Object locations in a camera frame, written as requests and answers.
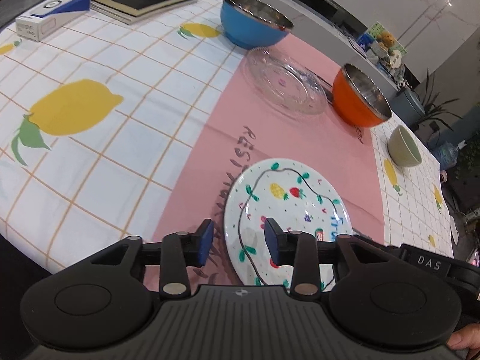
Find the white wall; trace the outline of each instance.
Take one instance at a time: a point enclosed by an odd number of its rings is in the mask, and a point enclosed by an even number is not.
[[[407,49],[419,81],[480,27],[480,0],[334,0],[366,26],[382,23]]]
[[[426,82],[423,81],[416,92],[423,98]],[[435,71],[435,83],[433,93],[440,92],[436,104],[459,98],[460,100],[445,107],[447,110],[464,116],[472,107],[480,102],[480,28],[464,42],[443,64]],[[441,115],[441,118],[450,126],[458,119],[449,114]],[[428,121],[422,126],[417,135],[426,140],[431,134]],[[440,131],[446,127],[438,123]]]

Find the painted ceramic plate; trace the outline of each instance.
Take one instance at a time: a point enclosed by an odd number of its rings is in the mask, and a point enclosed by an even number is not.
[[[321,114],[327,105],[317,76],[275,48],[256,48],[246,57],[246,74],[279,111]]]
[[[320,173],[284,158],[258,162],[238,177],[225,208],[226,247],[244,285],[259,286],[262,279],[290,288],[293,267],[276,267],[270,259],[263,234],[267,218],[274,218],[284,231],[305,231],[323,241],[334,242],[337,234],[353,234],[345,205]],[[320,264],[320,271],[325,287],[333,279],[332,266]]]

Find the blue and white box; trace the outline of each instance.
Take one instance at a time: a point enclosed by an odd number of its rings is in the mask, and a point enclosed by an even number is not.
[[[47,0],[17,17],[17,34],[39,42],[90,10],[90,0]]]

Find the blue bowl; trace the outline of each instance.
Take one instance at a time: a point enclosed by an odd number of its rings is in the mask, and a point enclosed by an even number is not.
[[[224,35],[244,49],[280,42],[293,24],[278,10],[259,0],[223,0],[220,20]]]

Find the finger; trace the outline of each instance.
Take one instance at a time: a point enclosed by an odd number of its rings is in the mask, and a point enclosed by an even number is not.
[[[475,357],[478,354],[478,352],[480,352],[480,349],[470,349],[468,354],[466,355],[465,360],[471,360],[473,358],[478,359],[478,357]]]
[[[480,325],[472,323],[453,333],[447,345],[453,350],[480,348]]]

